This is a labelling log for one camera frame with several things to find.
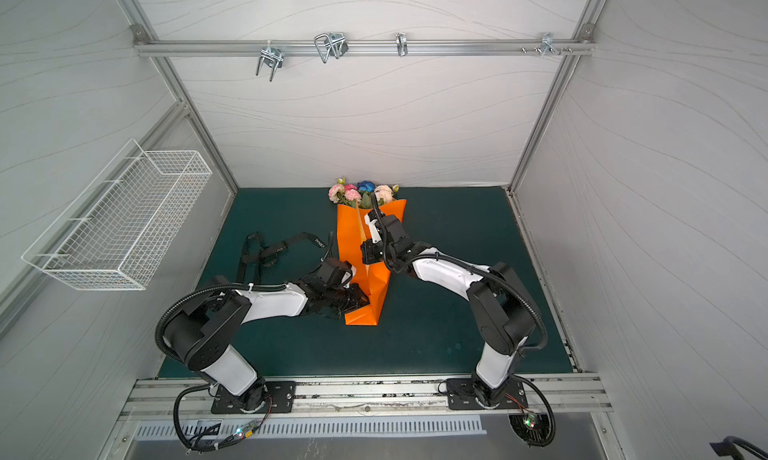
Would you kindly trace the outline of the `peach fake flower spray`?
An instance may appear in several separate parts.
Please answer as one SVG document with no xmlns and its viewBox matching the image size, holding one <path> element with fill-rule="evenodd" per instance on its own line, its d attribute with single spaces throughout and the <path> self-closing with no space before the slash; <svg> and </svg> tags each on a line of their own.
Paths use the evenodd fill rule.
<svg viewBox="0 0 768 460">
<path fill-rule="evenodd" d="M 396 200 L 399 192 L 398 185 L 378 185 L 374 188 L 374 197 L 378 206 L 390 204 Z"/>
</svg>

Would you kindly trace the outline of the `blue fake rose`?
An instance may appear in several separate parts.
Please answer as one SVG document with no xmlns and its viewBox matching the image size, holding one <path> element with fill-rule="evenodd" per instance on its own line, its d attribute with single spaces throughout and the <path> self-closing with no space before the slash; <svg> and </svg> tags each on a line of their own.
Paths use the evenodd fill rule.
<svg viewBox="0 0 768 460">
<path fill-rule="evenodd" d="M 376 186 L 370 181 L 362 181 L 357 184 L 357 190 L 361 195 L 361 203 L 371 204 L 375 200 Z"/>
</svg>

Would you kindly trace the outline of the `pink fake flower spray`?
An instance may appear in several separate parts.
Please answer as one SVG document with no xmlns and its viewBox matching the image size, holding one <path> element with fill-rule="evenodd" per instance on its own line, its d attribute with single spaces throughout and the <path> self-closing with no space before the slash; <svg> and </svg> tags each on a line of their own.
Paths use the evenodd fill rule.
<svg viewBox="0 0 768 460">
<path fill-rule="evenodd" d="M 336 205 L 345 205 L 353 207 L 353 201 L 347 198 L 348 191 L 356 191 L 357 187 L 354 184 L 349 184 L 344 177 L 338 178 L 335 184 L 329 188 L 328 198 Z"/>
</svg>

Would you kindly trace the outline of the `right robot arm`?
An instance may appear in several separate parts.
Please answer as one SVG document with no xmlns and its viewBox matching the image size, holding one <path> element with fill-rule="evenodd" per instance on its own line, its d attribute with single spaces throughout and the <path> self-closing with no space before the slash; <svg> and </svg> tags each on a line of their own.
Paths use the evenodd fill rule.
<svg viewBox="0 0 768 460">
<path fill-rule="evenodd" d="M 466 300 L 484 342 L 472 376 L 476 402 L 493 409 L 514 383 L 515 370 L 528 352 L 547 346 L 541 311 L 519 277 L 500 262 L 475 265 L 418 242 L 398 249 L 392 241 L 369 239 L 361 246 L 366 265 L 381 263 L 391 273 L 440 286 Z"/>
</svg>

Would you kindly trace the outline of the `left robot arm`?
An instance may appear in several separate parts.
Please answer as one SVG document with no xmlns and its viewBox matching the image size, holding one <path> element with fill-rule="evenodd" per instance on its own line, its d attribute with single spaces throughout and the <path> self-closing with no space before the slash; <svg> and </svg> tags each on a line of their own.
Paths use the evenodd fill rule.
<svg viewBox="0 0 768 460">
<path fill-rule="evenodd" d="M 263 378 L 232 346 L 242 325 L 321 313 L 343 316 L 368 304 L 367 295 L 351 284 L 216 284 L 175 302 L 158 320 L 154 340 L 167 358 L 222 387 L 241 409 L 254 410 L 266 393 Z"/>
</svg>

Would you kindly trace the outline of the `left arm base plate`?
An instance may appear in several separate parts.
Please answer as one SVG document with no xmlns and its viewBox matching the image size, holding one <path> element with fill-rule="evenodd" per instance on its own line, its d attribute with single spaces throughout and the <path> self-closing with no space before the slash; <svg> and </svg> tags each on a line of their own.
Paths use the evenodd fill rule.
<svg viewBox="0 0 768 460">
<path fill-rule="evenodd" d="M 248 392 L 235 396 L 219 386 L 211 406 L 212 414 L 290 413 L 296 390 L 295 381 L 257 381 Z"/>
</svg>

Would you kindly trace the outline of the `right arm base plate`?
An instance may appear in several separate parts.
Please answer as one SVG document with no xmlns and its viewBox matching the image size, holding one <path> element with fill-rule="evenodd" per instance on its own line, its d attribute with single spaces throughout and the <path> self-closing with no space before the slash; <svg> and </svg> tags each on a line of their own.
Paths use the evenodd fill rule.
<svg viewBox="0 0 768 460">
<path fill-rule="evenodd" d="M 437 391 L 447 398 L 452 411 L 465 410 L 521 410 L 529 408 L 524 386 L 520 381 L 509 379 L 496 389 L 488 388 L 479 379 L 469 377 L 448 378 Z"/>
</svg>

